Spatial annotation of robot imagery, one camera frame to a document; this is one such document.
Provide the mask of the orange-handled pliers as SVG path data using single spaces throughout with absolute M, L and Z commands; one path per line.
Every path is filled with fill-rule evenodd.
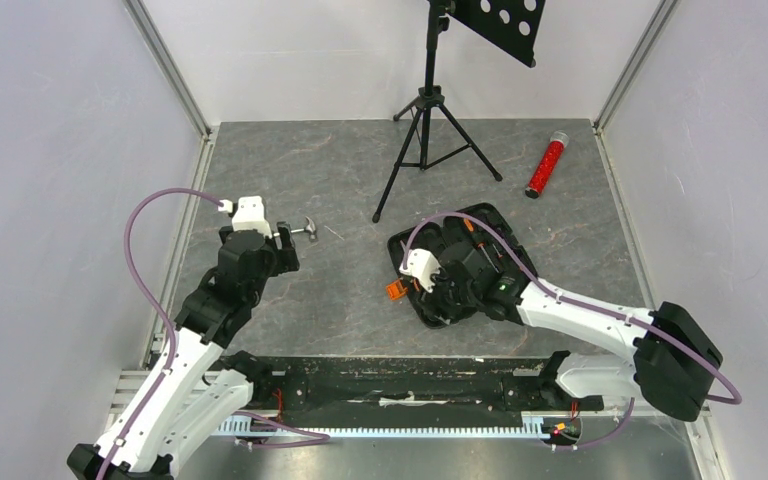
M 396 246 L 397 271 L 414 292 L 421 293 L 424 290 L 422 280 L 423 268 L 425 266 L 424 250 L 409 248 L 405 240 L 399 240 Z

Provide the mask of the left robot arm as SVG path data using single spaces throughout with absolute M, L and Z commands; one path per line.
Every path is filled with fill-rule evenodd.
M 220 229 L 222 245 L 184 300 L 168 344 L 122 415 L 95 443 L 78 444 L 67 466 L 78 479 L 172 479 L 208 436 L 236 409 L 261 408 L 274 393 L 268 366 L 245 352 L 225 364 L 216 384 L 190 398 L 251 319 L 268 279 L 294 272 L 294 229 Z

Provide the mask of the black orange nut driver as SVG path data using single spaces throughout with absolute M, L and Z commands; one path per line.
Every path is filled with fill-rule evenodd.
M 471 240 L 471 242 L 483 254 L 483 256 L 486 258 L 486 260 L 491 265 L 491 267 L 496 272 L 499 272 L 499 268 L 496 266 L 496 264 L 493 261 L 493 258 L 490 256 L 488 250 L 486 249 L 486 243 L 484 242 L 483 238 L 481 237 L 480 233 L 478 232 L 474 224 L 467 218 L 463 219 L 463 223 L 466 228 L 467 235 Z

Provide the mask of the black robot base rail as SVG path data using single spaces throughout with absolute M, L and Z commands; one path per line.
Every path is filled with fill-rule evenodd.
M 523 412 L 600 411 L 549 358 L 266 356 L 246 410 L 302 428 L 514 427 Z

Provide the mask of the black plastic tool case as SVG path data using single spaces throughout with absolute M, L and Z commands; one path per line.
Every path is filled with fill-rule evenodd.
M 477 313 L 523 325 L 520 295 L 538 271 L 500 211 L 483 202 L 465 207 L 469 217 L 446 217 L 419 230 L 411 245 L 430 252 L 439 265 L 432 291 L 401 273 L 386 287 L 391 300 L 407 298 L 430 329 L 445 328 Z

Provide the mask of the claw hammer black handle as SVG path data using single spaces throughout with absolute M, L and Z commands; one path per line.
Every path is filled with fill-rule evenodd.
M 302 228 L 293 229 L 292 235 L 305 235 L 312 243 L 318 241 L 318 228 L 316 222 L 309 216 L 305 217 L 305 225 Z

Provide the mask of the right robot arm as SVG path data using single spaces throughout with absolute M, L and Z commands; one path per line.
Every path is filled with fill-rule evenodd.
M 692 422 L 711 400 L 723 356 L 682 306 L 633 308 L 564 290 L 521 261 L 495 267 L 466 242 L 441 257 L 413 250 L 402 272 L 414 276 L 437 314 L 448 321 L 475 312 L 547 329 L 603 349 L 601 356 L 563 355 L 537 382 L 540 400 L 562 408 L 574 398 L 643 398 L 674 419 Z

